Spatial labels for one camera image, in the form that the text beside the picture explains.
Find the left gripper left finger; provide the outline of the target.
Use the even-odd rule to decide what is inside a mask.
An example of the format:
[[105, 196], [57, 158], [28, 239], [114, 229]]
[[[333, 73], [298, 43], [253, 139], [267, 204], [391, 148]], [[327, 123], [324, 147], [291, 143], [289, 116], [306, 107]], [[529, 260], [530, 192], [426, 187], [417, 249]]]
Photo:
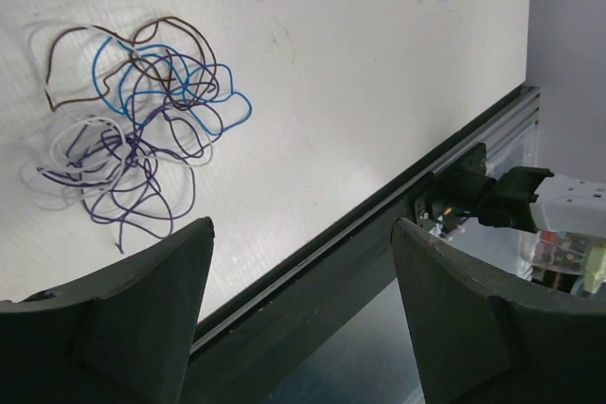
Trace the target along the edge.
[[214, 246], [211, 219], [1, 304], [4, 403], [178, 402]]

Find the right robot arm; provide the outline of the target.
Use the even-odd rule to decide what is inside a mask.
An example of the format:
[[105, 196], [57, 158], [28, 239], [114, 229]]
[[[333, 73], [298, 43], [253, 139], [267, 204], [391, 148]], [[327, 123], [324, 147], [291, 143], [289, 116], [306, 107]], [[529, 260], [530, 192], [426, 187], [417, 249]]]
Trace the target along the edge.
[[434, 199], [489, 227], [605, 238], [605, 184], [546, 168], [515, 167], [498, 179], [454, 170]]

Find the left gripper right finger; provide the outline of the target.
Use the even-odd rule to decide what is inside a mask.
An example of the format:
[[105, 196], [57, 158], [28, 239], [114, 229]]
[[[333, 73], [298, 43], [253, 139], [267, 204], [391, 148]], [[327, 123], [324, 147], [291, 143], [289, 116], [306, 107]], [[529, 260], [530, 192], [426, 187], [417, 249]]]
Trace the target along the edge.
[[407, 219], [391, 247], [426, 402], [604, 402], [604, 302], [526, 281]]

